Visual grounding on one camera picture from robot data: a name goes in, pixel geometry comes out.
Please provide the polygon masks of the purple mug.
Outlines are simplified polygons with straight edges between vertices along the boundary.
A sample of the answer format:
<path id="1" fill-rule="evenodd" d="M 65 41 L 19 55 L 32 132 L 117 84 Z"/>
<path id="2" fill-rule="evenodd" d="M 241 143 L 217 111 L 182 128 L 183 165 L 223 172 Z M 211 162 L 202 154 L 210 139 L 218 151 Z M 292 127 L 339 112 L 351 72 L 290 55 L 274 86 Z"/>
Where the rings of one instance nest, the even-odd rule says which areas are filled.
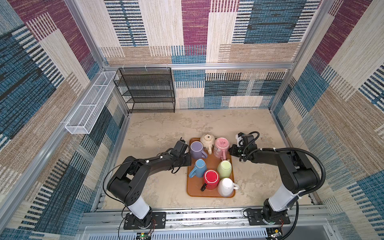
<path id="1" fill-rule="evenodd" d="M 193 159 L 207 159 L 208 154 L 204 151 L 204 146 L 201 142 L 195 141 L 190 145 L 190 153 Z"/>

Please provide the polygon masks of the blue mug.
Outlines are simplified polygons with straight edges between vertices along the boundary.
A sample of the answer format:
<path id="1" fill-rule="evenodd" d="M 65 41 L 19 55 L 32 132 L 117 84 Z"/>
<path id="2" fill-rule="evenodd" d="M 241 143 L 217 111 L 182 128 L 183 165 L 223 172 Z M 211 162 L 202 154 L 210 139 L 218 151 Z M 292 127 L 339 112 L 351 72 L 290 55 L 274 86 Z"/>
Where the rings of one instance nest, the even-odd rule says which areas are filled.
<path id="1" fill-rule="evenodd" d="M 189 173 L 189 178 L 202 178 L 207 171 L 207 165 L 203 159 L 198 159 L 195 162 L 193 169 Z"/>

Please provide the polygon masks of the orange plastic tray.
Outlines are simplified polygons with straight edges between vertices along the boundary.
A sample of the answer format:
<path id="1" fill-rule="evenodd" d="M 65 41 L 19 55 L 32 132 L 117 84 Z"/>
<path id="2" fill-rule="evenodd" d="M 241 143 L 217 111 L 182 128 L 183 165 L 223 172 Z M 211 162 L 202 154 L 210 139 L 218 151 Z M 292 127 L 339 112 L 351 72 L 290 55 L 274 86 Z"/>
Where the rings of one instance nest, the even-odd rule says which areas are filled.
<path id="1" fill-rule="evenodd" d="M 191 145 L 195 141 L 200 141 L 200 138 L 191 138 L 189 145 Z M 212 153 L 211 155 L 208 155 L 208 157 L 206 159 L 203 159 L 203 160 L 205 161 L 208 170 L 215 170 L 215 171 L 217 170 L 219 163 L 222 161 L 222 160 L 216 158 L 214 153 Z M 227 160 L 232 164 L 232 157 L 229 153 L 227 153 Z M 188 167 L 188 175 L 193 170 L 196 161 L 197 161 L 196 159 L 192 158 L 191 166 Z M 233 182 L 235 182 L 233 170 L 234 170 L 234 167 L 232 169 L 232 172 L 231 172 L 229 178 Z M 214 190 L 204 190 L 202 192 L 201 187 L 203 186 L 204 183 L 205 183 L 205 180 L 203 177 L 198 178 L 195 176 L 193 178 L 189 178 L 189 176 L 187 176 L 187 193 L 188 193 L 188 195 L 191 197 L 224 198 L 219 194 L 218 188 L 216 188 Z M 233 198 L 235 196 L 235 194 L 236 194 L 236 190 L 234 190 L 232 192 L 232 194 L 227 198 Z"/>

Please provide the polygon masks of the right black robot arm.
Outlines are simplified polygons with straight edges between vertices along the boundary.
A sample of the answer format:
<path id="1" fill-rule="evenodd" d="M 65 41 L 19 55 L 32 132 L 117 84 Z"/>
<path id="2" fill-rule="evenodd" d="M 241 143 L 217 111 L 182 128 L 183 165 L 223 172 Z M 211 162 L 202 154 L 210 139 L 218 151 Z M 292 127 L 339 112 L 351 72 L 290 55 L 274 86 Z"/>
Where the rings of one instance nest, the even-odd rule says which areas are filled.
<path id="1" fill-rule="evenodd" d="M 237 143 L 229 148 L 231 156 L 240 161 L 276 166 L 282 185 L 275 194 L 266 199 L 261 218 L 267 225 L 281 220 L 287 210 L 300 197 L 317 191 L 326 180 L 326 170 L 314 154 L 299 148 L 258 148 L 256 140 L 260 133 L 238 133 Z"/>

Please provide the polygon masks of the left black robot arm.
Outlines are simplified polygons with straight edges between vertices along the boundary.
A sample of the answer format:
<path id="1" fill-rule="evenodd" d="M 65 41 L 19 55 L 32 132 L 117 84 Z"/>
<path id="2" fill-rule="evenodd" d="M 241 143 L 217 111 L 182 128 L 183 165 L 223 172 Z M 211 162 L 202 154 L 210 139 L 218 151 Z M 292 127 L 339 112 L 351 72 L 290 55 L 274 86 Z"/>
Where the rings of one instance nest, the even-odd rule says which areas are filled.
<path id="1" fill-rule="evenodd" d="M 131 211 L 127 221 L 145 228 L 153 222 L 153 210 L 141 196 L 148 177 L 162 171 L 175 174 L 175 168 L 189 167 L 191 162 L 187 146 L 168 149 L 147 159 L 129 156 L 109 180 L 107 190 Z"/>

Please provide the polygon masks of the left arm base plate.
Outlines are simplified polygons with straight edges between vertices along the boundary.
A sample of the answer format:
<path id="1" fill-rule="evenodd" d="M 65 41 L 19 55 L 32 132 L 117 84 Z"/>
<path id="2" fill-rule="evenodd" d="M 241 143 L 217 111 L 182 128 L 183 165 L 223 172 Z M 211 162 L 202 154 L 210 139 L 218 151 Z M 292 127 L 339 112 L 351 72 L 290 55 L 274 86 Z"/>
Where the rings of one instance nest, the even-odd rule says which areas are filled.
<path id="1" fill-rule="evenodd" d="M 125 215 L 124 230 L 150 230 L 150 229 L 164 229 L 166 224 L 166 212 L 152 212 L 141 220 L 132 213 Z"/>

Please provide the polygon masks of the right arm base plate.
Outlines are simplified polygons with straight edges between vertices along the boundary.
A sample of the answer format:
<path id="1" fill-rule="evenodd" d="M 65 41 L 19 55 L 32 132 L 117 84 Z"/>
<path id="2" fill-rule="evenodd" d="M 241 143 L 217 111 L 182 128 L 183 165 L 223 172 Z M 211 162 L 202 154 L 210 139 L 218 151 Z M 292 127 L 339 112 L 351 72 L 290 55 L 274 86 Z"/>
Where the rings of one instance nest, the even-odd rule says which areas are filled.
<path id="1" fill-rule="evenodd" d="M 249 220 L 250 226 L 262 226 L 262 225 L 289 225 L 291 220 L 287 213 L 287 210 L 281 212 L 275 212 L 272 210 L 264 209 L 251 209 L 248 208 L 245 211 Z"/>

